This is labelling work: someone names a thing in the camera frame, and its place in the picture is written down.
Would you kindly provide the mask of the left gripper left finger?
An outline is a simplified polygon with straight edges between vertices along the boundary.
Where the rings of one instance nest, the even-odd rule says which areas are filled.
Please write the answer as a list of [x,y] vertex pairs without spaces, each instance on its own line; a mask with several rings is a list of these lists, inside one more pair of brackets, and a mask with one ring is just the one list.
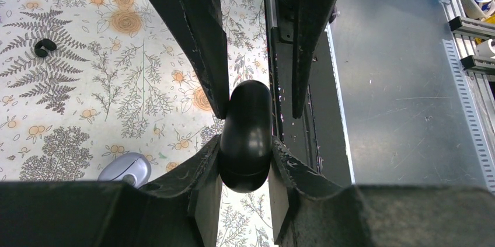
[[117,181],[2,182],[1,245],[214,246],[219,141],[138,189]]

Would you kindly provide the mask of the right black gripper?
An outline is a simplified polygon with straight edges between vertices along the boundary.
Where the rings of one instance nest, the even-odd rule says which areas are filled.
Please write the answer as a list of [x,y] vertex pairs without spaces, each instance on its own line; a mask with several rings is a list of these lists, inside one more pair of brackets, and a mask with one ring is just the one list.
[[[189,59],[217,118],[229,101],[220,0],[149,0]],[[336,0],[294,0],[292,116],[302,116],[313,55]]]

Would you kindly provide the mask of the black earbud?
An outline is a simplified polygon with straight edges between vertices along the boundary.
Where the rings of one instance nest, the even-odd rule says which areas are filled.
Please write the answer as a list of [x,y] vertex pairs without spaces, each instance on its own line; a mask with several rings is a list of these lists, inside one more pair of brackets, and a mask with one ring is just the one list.
[[42,39],[38,41],[34,46],[34,54],[37,57],[45,58],[48,56],[49,51],[57,49],[57,45],[50,39]]

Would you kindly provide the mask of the black earbud charging case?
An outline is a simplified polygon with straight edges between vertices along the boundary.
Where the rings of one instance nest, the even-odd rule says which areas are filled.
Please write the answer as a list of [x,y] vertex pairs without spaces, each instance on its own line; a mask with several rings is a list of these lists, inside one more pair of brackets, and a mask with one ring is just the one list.
[[271,94],[255,80],[232,92],[219,149],[219,174],[237,193],[251,193],[266,181],[273,140]]

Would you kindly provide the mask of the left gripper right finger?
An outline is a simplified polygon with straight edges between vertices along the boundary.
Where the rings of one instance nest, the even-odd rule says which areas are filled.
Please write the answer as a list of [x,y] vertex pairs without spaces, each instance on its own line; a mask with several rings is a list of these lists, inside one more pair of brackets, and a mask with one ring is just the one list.
[[493,246],[494,196],[445,185],[340,187],[273,138],[268,177],[279,246]]

